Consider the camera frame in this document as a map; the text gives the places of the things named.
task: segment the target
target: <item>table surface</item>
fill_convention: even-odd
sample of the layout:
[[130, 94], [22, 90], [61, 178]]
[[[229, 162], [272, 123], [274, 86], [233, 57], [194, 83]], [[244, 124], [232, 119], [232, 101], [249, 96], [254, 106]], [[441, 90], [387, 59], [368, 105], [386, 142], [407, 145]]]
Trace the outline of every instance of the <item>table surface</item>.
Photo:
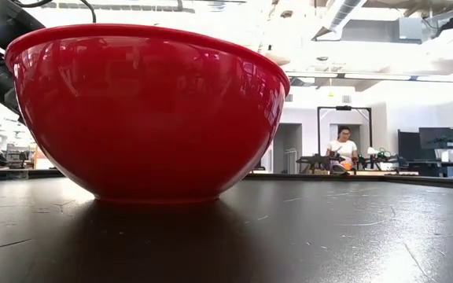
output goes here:
[[453, 282], [453, 189], [243, 181], [115, 208], [66, 178], [0, 182], [6, 282]]

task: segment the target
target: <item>pipe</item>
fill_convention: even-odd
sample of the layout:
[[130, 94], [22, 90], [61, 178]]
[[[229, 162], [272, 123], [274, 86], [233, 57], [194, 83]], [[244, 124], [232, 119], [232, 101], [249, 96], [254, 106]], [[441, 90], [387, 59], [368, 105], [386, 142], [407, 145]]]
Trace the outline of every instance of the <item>pipe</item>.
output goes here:
[[316, 40], [319, 36], [343, 28], [351, 18], [351, 12], [363, 6], [366, 0], [332, 0], [329, 4], [328, 12], [323, 17], [321, 29], [312, 39]]

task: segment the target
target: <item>woman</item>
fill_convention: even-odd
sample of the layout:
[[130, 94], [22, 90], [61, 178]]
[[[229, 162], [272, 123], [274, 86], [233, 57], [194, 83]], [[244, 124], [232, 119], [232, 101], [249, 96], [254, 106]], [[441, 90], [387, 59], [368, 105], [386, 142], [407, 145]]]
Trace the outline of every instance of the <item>woman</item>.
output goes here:
[[353, 141], [349, 141], [350, 136], [351, 129], [346, 126], [338, 127], [338, 138], [335, 141], [330, 141], [326, 156], [329, 156], [333, 151], [345, 158], [345, 163], [352, 164], [352, 159], [358, 158], [358, 147]]

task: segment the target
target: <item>red bowl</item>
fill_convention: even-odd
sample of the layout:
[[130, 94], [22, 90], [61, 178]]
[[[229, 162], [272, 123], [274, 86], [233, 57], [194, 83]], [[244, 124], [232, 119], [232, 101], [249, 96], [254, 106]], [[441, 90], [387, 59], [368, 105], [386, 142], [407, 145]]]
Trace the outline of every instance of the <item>red bowl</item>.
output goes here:
[[34, 31], [6, 51], [24, 120], [99, 200], [216, 199], [274, 137], [289, 80], [244, 47], [126, 24]]

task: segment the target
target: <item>bowl rim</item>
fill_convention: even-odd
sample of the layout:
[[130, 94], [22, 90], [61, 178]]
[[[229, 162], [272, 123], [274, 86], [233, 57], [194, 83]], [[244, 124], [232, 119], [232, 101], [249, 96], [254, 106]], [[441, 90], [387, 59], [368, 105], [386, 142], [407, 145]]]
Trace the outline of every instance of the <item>bowl rim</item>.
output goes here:
[[13, 73], [13, 58], [24, 50], [58, 39], [71, 39], [86, 36], [133, 36], [165, 38], [176, 42], [186, 42], [198, 46], [204, 46], [223, 52], [231, 53], [239, 57], [249, 57], [257, 64], [263, 65], [275, 74], [279, 75], [285, 88], [285, 97], [289, 94], [290, 82], [284, 71], [273, 61], [265, 56], [247, 49], [238, 44], [215, 39], [207, 35], [200, 35], [190, 31], [182, 31], [173, 28], [162, 28], [140, 24], [74, 24], [55, 28], [43, 28], [29, 32], [13, 40], [6, 48], [5, 61], [8, 69]]

